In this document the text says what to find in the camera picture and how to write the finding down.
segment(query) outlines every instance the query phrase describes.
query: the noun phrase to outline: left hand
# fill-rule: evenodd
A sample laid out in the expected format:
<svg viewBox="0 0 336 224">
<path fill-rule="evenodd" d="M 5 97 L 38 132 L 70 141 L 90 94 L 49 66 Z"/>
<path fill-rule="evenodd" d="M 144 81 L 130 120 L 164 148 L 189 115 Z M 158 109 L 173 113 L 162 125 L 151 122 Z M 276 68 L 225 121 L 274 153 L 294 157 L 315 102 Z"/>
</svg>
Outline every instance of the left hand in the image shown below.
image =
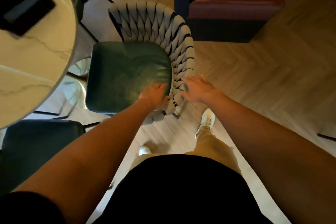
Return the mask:
<svg viewBox="0 0 336 224">
<path fill-rule="evenodd" d="M 146 101 L 150 111 L 162 109 L 169 99 L 169 96 L 163 98 L 166 86 L 166 83 L 156 83 L 148 86 L 140 93 L 139 100 Z"/>
</svg>

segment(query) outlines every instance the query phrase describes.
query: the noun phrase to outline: braided rope backrest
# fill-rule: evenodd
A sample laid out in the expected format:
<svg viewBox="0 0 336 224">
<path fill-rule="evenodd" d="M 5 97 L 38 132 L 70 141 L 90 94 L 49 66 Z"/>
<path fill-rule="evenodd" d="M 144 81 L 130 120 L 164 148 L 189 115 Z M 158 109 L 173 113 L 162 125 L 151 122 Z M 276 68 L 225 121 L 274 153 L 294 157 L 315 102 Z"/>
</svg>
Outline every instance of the braided rope backrest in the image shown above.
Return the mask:
<svg viewBox="0 0 336 224">
<path fill-rule="evenodd" d="M 180 91 L 185 90 L 185 86 L 181 78 L 195 74 L 195 50 L 190 29 L 174 10 L 159 3 L 114 3 L 109 12 L 124 41 L 156 43 L 170 58 L 173 81 L 168 105 L 164 111 L 151 113 L 144 124 L 160 121 L 184 102 Z"/>
</svg>

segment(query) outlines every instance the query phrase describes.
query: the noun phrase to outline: round marble tabletop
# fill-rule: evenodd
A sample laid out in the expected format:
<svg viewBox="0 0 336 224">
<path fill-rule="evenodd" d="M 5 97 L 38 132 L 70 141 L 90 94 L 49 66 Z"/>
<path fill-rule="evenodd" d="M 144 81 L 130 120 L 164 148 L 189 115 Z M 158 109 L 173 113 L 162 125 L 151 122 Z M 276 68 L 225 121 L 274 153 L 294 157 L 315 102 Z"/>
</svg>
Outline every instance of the round marble tabletop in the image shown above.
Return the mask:
<svg viewBox="0 0 336 224">
<path fill-rule="evenodd" d="M 65 76 L 76 39 L 71 0 L 56 4 L 22 37 L 0 30 L 0 128 L 32 113 Z"/>
</svg>

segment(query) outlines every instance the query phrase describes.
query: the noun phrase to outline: right hand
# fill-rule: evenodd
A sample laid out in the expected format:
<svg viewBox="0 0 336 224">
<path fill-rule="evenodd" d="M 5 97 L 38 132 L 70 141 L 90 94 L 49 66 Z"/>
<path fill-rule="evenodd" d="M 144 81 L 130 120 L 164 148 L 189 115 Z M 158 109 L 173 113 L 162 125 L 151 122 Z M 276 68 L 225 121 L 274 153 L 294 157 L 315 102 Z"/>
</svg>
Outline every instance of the right hand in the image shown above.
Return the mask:
<svg viewBox="0 0 336 224">
<path fill-rule="evenodd" d="M 182 81 L 188 86 L 188 91 L 182 91 L 181 96 L 192 103 L 204 102 L 207 95 L 216 91 L 203 74 L 201 76 L 183 77 Z"/>
</svg>

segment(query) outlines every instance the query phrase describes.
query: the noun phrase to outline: khaki pants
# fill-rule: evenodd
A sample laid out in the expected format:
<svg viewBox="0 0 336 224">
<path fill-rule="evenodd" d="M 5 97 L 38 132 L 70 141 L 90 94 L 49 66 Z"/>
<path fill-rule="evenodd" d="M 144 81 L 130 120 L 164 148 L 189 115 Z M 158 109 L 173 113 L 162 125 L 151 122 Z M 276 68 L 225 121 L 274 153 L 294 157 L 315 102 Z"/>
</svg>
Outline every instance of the khaki pants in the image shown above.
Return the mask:
<svg viewBox="0 0 336 224">
<path fill-rule="evenodd" d="M 241 174 L 238 167 L 237 159 L 233 154 L 232 148 L 226 145 L 221 140 L 217 139 L 212 134 L 209 127 L 201 127 L 198 134 L 196 134 L 196 139 L 197 142 L 194 151 L 189 151 L 185 154 L 211 158 Z M 145 159 L 159 155 L 163 154 L 155 153 L 143 154 L 138 156 L 133 161 L 130 170 L 139 165 Z"/>
</svg>

